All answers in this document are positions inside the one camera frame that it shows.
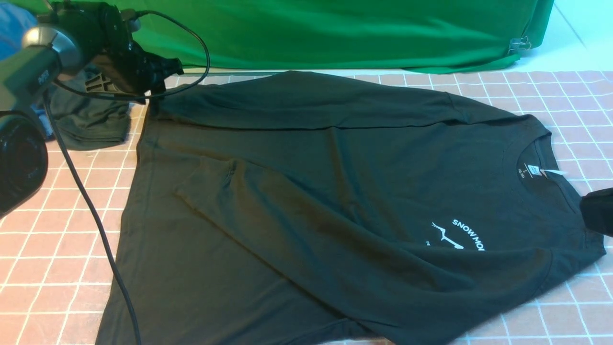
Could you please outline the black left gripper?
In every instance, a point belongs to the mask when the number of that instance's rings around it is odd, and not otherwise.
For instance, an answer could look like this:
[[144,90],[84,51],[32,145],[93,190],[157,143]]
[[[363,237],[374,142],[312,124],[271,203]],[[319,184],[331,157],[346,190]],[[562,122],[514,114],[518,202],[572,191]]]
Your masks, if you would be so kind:
[[98,96],[144,96],[166,92],[166,79],[182,75],[182,62],[145,51],[132,34],[144,14],[106,2],[53,2],[53,24],[75,42],[85,65],[98,74],[85,82],[85,92]]

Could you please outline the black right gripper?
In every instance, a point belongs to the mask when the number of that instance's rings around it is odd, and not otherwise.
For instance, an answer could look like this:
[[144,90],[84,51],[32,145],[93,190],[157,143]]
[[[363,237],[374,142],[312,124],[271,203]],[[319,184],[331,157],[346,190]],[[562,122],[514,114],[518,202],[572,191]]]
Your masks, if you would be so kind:
[[589,192],[581,198],[579,208],[588,229],[613,237],[613,188]]

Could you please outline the gray left robot arm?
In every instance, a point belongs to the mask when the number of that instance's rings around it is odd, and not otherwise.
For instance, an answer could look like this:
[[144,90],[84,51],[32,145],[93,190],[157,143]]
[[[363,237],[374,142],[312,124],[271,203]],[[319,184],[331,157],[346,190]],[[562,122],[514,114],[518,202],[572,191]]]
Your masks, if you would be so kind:
[[132,37],[146,11],[70,0],[48,7],[38,25],[26,31],[22,49],[1,62],[2,217],[44,183],[46,133],[32,105],[53,83],[94,65],[99,75],[86,81],[85,96],[144,103],[147,92],[168,96],[166,78],[183,73],[179,59],[146,52]]

